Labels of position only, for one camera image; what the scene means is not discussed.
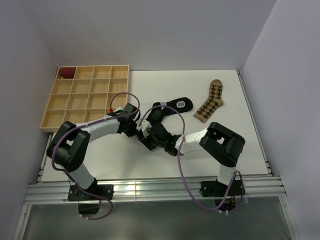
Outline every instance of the metal frame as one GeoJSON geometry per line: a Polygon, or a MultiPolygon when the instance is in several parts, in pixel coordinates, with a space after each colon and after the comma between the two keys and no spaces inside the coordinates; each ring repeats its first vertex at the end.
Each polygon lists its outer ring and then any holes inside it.
{"type": "Polygon", "coordinates": [[[289,206],[287,197],[286,196],[279,196],[279,200],[280,200],[281,208],[283,211],[284,219],[285,219],[286,224],[289,229],[291,239],[301,240],[301,237],[300,237],[300,234],[298,231],[298,227],[296,225],[294,215],[293,215],[291,208],[289,206]]]}
{"type": "Polygon", "coordinates": [[[27,227],[31,205],[23,205],[20,213],[18,223],[15,228],[13,240],[22,240],[24,238],[25,230],[27,227]]]}
{"type": "MultiPolygon", "coordinates": [[[[279,197],[290,235],[292,239],[300,239],[297,226],[295,225],[293,215],[287,203],[287,194],[282,180],[279,176],[273,176],[272,174],[239,71],[237,71],[237,74],[251,115],[254,129],[257,134],[261,151],[265,159],[265,164],[268,168],[268,174],[244,176],[246,190],[245,202],[248,202],[248,198],[279,197]]],[[[47,146],[50,143],[51,139],[52,134],[50,134],[48,138],[47,146]]],[[[37,183],[30,184],[28,186],[20,218],[14,234],[14,240],[20,240],[23,238],[32,205],[78,204],[78,202],[67,201],[70,187],[70,184],[68,182],[42,182],[42,174],[44,172],[45,164],[46,154],[44,153],[37,183]]],[[[201,199],[202,196],[199,193],[199,190],[201,188],[201,181],[212,181],[216,178],[216,176],[190,177],[186,180],[193,195],[197,199],[201,199]]],[[[114,203],[190,200],[190,196],[185,190],[185,187],[180,178],[148,180],[105,180],[99,181],[98,184],[114,185],[114,194],[112,199],[114,203]]],[[[81,203],[97,202],[98,201],[83,201],[81,203]]]]}

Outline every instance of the white table surface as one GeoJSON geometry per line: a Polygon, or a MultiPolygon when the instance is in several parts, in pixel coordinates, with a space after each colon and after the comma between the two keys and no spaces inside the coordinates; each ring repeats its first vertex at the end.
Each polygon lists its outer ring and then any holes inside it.
{"type": "MultiPolygon", "coordinates": [[[[180,71],[132,71],[130,92],[141,102],[144,114],[155,102],[167,102],[188,97],[193,110],[183,113],[186,134],[198,132],[218,122],[245,138],[243,152],[237,168],[243,175],[267,174],[268,170],[258,142],[241,84],[235,70],[180,70],[180,71]],[[205,102],[210,82],[220,79],[223,84],[223,105],[206,123],[201,123],[193,114],[205,102]]],[[[136,104],[133,97],[130,103],[136,104]]],[[[182,122],[179,116],[171,115],[162,121],[172,134],[180,134],[182,122]]],[[[67,177],[53,170],[47,158],[43,182],[66,181],[67,177]]],[[[180,177],[177,158],[162,148],[149,151],[136,137],[124,134],[104,136],[90,143],[84,159],[89,172],[98,180],[130,180],[180,177]]],[[[216,176],[218,162],[206,151],[195,151],[181,157],[186,177],[216,176]]]]}

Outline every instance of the red object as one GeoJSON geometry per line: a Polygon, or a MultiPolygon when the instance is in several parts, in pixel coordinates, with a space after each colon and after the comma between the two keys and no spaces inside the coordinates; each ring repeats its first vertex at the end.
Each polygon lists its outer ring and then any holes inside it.
{"type": "Polygon", "coordinates": [[[64,79],[73,79],[76,73],[75,67],[63,67],[60,68],[59,75],[64,79]]]}

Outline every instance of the brown argyle sock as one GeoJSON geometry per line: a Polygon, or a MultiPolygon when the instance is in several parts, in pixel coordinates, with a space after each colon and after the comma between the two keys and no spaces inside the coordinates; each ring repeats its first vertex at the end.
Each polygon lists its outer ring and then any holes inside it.
{"type": "Polygon", "coordinates": [[[196,119],[205,123],[214,114],[215,110],[224,103],[221,99],[222,88],[220,80],[216,79],[211,82],[208,99],[193,115],[196,119]]]}

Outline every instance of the black sock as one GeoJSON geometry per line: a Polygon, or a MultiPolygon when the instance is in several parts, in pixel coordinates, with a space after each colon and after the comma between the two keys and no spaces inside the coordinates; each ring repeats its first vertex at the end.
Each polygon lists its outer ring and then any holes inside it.
{"type": "MultiPolygon", "coordinates": [[[[187,97],[177,98],[168,102],[155,102],[152,106],[154,107],[159,105],[169,106],[181,114],[189,112],[194,107],[192,101],[187,97]]],[[[161,123],[165,116],[173,114],[176,114],[176,112],[167,107],[157,107],[151,110],[146,120],[153,126],[161,123]]]]}

